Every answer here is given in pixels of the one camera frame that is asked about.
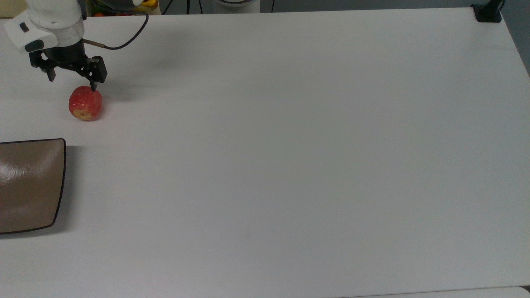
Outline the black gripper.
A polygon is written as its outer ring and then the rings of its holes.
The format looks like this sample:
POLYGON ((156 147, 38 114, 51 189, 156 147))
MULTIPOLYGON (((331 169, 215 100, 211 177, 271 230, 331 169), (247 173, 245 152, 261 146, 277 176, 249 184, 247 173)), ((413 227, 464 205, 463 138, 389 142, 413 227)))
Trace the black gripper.
POLYGON ((92 92, 99 84, 105 82, 108 72, 104 58, 101 56, 87 57, 84 42, 81 39, 71 46, 53 47, 29 53, 30 64, 46 73, 50 82, 55 80, 55 68, 60 67, 72 71, 80 71, 89 83, 92 92))

